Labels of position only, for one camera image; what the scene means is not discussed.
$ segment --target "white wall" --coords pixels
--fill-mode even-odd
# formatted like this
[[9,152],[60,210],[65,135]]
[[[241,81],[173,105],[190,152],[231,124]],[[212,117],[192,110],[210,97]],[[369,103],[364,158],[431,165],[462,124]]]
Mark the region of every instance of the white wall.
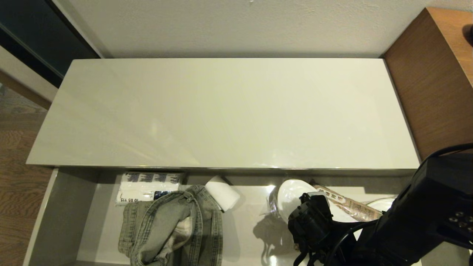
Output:
[[58,89],[2,46],[0,46],[0,70],[44,99],[50,102],[54,100]]
[[425,6],[472,0],[54,0],[104,57],[379,57]]

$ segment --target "toilet paper roll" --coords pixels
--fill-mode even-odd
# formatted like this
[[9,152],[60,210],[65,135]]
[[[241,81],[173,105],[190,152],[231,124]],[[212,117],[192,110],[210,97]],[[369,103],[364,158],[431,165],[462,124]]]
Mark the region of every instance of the toilet paper roll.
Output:
[[205,184],[205,188],[224,212],[233,208],[240,199],[240,195],[220,176],[214,176]]

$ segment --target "food package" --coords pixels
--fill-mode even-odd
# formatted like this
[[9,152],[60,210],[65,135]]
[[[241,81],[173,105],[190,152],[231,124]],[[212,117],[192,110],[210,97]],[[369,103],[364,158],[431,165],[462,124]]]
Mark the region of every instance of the food package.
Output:
[[325,196],[330,200],[330,202],[335,204],[337,207],[342,209],[344,212],[359,222],[369,222],[376,220],[383,215],[382,212],[374,208],[337,194],[336,192],[324,186],[314,185],[314,188],[318,191],[324,192]]
[[184,173],[126,172],[116,197],[117,205],[156,200],[179,189]]

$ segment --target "paper towel package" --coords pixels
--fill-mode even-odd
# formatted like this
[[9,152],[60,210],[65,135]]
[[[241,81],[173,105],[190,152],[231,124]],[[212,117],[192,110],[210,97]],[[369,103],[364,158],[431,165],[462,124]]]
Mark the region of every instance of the paper towel package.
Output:
[[184,173],[126,172],[122,175],[116,204],[151,201],[179,190]]
[[214,176],[207,184],[205,189],[219,204],[220,208],[226,212],[233,208],[240,199],[238,194],[227,182],[225,182],[220,176]]

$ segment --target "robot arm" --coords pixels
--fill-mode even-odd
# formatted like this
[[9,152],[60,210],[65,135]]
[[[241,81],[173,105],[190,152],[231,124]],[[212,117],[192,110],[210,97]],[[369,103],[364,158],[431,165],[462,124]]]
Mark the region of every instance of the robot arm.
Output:
[[[294,265],[308,254],[309,265],[409,266],[443,241],[473,249],[473,154],[441,156],[471,148],[457,145],[428,156],[375,221],[333,221],[325,196],[303,194],[289,217],[301,251]],[[353,232],[360,229],[356,240]]]

